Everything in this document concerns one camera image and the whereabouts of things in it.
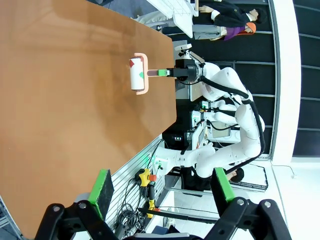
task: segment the yellow and black device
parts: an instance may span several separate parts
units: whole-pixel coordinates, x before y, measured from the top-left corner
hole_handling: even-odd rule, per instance
[[[141,168],[136,174],[135,174],[135,182],[138,184],[138,186],[146,187],[150,182],[155,182],[157,180],[156,175],[152,175],[150,173],[150,170],[145,168]]]
[[[155,210],[155,185],[149,184],[148,185],[148,197],[149,197],[149,210]],[[147,218],[152,219],[154,216],[153,214],[147,213],[146,214]]]

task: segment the black jacket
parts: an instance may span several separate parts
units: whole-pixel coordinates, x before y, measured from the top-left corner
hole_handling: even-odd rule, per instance
[[[250,22],[246,12],[238,6],[227,1],[200,1],[199,7],[208,6],[220,12],[218,16],[211,19],[211,13],[199,12],[198,17],[193,17],[193,24],[216,25],[227,28],[244,27]]]

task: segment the hand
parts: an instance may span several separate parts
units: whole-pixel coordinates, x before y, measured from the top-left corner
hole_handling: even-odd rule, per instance
[[[212,13],[214,11],[214,9],[209,7],[209,6],[200,6],[199,7],[199,11],[200,11],[200,13],[210,14],[210,13]]]

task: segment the purple shirt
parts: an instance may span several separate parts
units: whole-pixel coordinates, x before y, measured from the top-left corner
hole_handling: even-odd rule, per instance
[[[234,36],[236,36],[238,33],[241,33],[246,28],[244,26],[238,26],[238,27],[226,27],[226,36],[224,37],[224,40],[227,41],[229,39],[232,39]]]

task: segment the person in black jacket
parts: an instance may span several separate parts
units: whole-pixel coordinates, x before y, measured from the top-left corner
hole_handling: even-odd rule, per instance
[[[262,24],[267,13],[261,8],[248,12],[227,1],[201,1],[205,5],[199,7],[199,16],[193,17],[193,24],[215,25],[227,28],[244,27],[249,22]]]

